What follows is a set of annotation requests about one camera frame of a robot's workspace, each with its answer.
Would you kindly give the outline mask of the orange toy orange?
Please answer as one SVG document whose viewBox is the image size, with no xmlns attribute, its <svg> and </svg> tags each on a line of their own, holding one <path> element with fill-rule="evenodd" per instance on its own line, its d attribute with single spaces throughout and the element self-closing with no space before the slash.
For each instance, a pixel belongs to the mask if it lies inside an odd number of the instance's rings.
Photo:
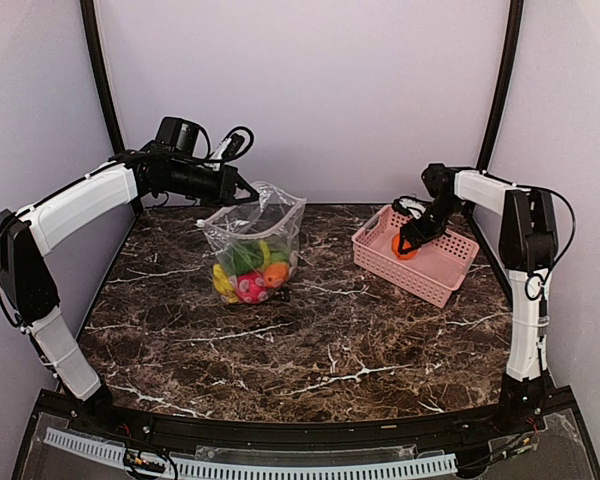
<svg viewBox="0 0 600 480">
<path fill-rule="evenodd" d="M 399 261 L 410 260 L 418 254 L 418 250 L 408 240 L 403 239 L 400 234 L 396 234 L 392 238 L 391 251 Z"/>
</svg>

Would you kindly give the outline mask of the pink plastic basket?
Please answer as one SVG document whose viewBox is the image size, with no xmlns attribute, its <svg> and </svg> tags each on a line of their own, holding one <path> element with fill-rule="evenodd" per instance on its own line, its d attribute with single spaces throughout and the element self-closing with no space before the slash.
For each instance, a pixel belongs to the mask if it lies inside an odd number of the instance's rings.
<svg viewBox="0 0 600 480">
<path fill-rule="evenodd" d="M 442 308 L 462 285 L 479 246 L 448 229 L 413 258 L 400 260 L 392 251 L 392 240 L 407 221 L 389 205 L 375 213 L 352 237 L 354 263 Z"/>
</svg>

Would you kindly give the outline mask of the clear zip top bag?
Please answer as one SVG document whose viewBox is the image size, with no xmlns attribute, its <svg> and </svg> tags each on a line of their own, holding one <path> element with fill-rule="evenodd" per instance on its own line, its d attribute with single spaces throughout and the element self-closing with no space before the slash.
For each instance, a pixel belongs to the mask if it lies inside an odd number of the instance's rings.
<svg viewBox="0 0 600 480">
<path fill-rule="evenodd" d="M 197 221 L 214 256 L 212 279 L 227 304 L 266 301 L 294 275 L 307 199 L 265 181 L 243 198 Z"/>
</svg>

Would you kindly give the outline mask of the green toy pepper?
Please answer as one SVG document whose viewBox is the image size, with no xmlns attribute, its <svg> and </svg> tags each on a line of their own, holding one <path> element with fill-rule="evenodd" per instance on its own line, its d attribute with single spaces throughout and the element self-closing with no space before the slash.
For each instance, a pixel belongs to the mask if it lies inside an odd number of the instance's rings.
<svg viewBox="0 0 600 480">
<path fill-rule="evenodd" d="M 237 277 L 258 270 L 263 258 L 257 242 L 240 242 L 229 250 L 229 269 Z"/>
</svg>

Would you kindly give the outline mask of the green toy watermelon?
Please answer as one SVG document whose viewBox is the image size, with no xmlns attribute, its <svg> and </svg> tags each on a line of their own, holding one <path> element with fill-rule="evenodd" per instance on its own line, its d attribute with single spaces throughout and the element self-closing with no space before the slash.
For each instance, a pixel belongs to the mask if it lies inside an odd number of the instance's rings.
<svg viewBox="0 0 600 480">
<path fill-rule="evenodd" d="M 272 263 L 290 263 L 291 252 L 288 249 L 272 248 L 270 250 L 270 261 Z"/>
</svg>

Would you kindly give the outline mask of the orange green toy mango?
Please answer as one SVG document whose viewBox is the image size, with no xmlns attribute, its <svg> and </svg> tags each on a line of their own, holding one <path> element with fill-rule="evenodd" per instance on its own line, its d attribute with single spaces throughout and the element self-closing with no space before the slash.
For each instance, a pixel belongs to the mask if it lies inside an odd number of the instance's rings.
<svg viewBox="0 0 600 480">
<path fill-rule="evenodd" d="M 278 288 L 288 280 L 289 273 L 290 267 L 286 262 L 273 262 L 263 273 L 265 285 L 268 288 Z"/>
</svg>

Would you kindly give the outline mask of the yellow toy pear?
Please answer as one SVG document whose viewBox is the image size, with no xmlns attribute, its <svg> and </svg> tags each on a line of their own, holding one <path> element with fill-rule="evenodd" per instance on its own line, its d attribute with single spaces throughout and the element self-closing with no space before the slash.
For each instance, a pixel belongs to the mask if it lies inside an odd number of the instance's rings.
<svg viewBox="0 0 600 480">
<path fill-rule="evenodd" d="M 218 263 L 213 265 L 213 284 L 223 301 L 228 304 L 236 304 L 239 302 L 234 286 L 231 284 L 229 277 L 222 266 Z"/>
</svg>

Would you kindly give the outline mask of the red toy apple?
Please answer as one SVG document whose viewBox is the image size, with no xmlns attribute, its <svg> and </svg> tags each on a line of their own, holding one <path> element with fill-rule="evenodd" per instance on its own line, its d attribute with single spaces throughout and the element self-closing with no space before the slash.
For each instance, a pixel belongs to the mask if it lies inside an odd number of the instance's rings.
<svg viewBox="0 0 600 480">
<path fill-rule="evenodd" d="M 237 278 L 236 296 L 241 303 L 258 304 L 269 298 L 263 275 L 254 271 Z"/>
</svg>

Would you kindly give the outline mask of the yellow toy banana bunch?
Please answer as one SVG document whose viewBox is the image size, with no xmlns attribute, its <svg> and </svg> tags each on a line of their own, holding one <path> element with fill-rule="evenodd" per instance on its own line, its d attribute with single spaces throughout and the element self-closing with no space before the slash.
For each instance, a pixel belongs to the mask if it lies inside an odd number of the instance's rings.
<svg viewBox="0 0 600 480">
<path fill-rule="evenodd" d="M 258 245 L 263 258 L 262 268 L 266 269 L 271 264 L 271 250 L 265 240 L 260 240 Z"/>
</svg>

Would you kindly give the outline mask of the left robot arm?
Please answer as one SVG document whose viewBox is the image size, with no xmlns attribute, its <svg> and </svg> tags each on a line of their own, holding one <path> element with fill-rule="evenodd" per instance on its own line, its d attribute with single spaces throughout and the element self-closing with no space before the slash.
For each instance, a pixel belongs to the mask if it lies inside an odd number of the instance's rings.
<svg viewBox="0 0 600 480">
<path fill-rule="evenodd" d="M 258 200 L 258 192 L 233 161 L 253 146 L 245 126 L 231 129 L 205 156 L 194 154 L 199 124 L 162 119 L 156 137 L 127 149 L 58 191 L 18 211 L 0 212 L 0 307 L 12 327 L 28 336 L 45 368 L 83 404 L 81 417 L 100 436 L 121 427 L 111 393 L 88 363 L 61 312 L 58 289 L 45 262 L 55 247 L 117 207 L 181 195 L 203 206 L 235 206 Z"/>
</svg>

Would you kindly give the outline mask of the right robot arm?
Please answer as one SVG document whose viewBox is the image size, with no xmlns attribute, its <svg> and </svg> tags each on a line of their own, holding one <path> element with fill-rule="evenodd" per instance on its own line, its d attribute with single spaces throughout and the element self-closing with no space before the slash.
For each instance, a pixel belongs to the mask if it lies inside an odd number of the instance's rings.
<svg viewBox="0 0 600 480">
<path fill-rule="evenodd" d="M 500 400 L 490 424 L 514 432 L 529 416 L 533 394 L 546 395 L 546 328 L 553 271 L 576 233 L 576 216 L 564 195 L 547 187 L 513 183 L 485 171 L 432 163 L 421 179 L 431 196 L 396 198 L 391 207 L 410 219 L 400 227 L 398 252 L 406 255 L 442 237 L 450 216 L 468 203 L 500 218 L 498 254 L 511 289 L 512 336 Z"/>
</svg>

